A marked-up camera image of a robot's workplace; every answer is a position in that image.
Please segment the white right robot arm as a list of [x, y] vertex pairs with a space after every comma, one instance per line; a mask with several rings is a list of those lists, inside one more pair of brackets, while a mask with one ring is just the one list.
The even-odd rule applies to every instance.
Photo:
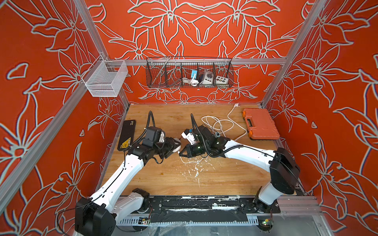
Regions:
[[269, 207], [280, 196], [295, 193], [300, 168], [286, 149], [271, 150], [243, 145], [228, 137], [217, 136], [203, 125], [186, 129], [181, 136], [189, 142], [180, 152], [182, 157], [192, 158], [206, 154], [211, 158], [235, 159], [268, 172], [270, 182], [258, 191], [256, 206]]

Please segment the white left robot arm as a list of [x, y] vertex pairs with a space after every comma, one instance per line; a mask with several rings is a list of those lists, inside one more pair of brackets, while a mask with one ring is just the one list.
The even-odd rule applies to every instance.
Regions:
[[81, 198], [75, 207], [75, 231], [83, 236], [110, 236], [117, 224], [128, 215], [148, 205], [149, 193], [135, 189], [119, 200], [134, 176], [155, 155], [168, 158], [181, 148], [178, 138], [166, 137], [154, 143], [144, 139], [129, 149], [124, 162], [111, 178], [89, 198]]

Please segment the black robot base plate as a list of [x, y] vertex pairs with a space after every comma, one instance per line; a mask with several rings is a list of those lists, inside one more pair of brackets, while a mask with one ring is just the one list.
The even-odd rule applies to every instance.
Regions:
[[203, 225], [247, 225], [262, 223], [273, 214], [281, 213], [277, 201], [259, 209], [254, 196], [151, 196], [145, 212], [135, 211], [119, 226], [160, 225], [185, 223]]

